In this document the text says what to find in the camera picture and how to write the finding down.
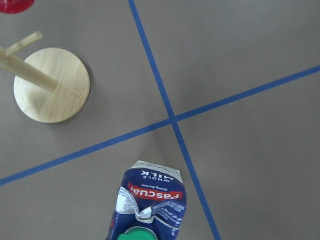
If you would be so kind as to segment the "wooden mug tree stand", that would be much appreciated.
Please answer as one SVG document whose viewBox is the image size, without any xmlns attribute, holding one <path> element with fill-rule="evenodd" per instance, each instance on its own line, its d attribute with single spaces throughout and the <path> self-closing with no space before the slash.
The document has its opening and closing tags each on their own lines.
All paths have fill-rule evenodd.
<svg viewBox="0 0 320 240">
<path fill-rule="evenodd" d="M 8 48 L 0 49 L 0 67 L 14 78 L 13 93 L 20 110 L 41 123 L 60 123 L 84 106 L 90 77 L 83 62 L 72 52 L 49 47 L 22 60 L 15 54 L 41 40 L 36 31 Z"/>
</svg>

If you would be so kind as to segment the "red cup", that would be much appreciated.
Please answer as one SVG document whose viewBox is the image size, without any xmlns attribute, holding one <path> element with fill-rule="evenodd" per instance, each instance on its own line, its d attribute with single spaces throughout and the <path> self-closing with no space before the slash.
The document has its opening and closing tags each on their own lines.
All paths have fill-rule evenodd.
<svg viewBox="0 0 320 240">
<path fill-rule="evenodd" d="M 34 2 L 34 0 L 0 0 L 0 12 L 18 14 L 28 10 Z"/>
</svg>

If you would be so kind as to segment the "blue milk carton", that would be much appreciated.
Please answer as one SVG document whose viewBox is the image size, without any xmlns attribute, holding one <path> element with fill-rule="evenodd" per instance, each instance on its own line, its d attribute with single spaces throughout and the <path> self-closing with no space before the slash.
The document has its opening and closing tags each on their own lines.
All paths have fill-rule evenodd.
<svg viewBox="0 0 320 240">
<path fill-rule="evenodd" d="M 181 173 L 138 160 L 123 176 L 108 240 L 175 240 L 187 209 Z"/>
</svg>

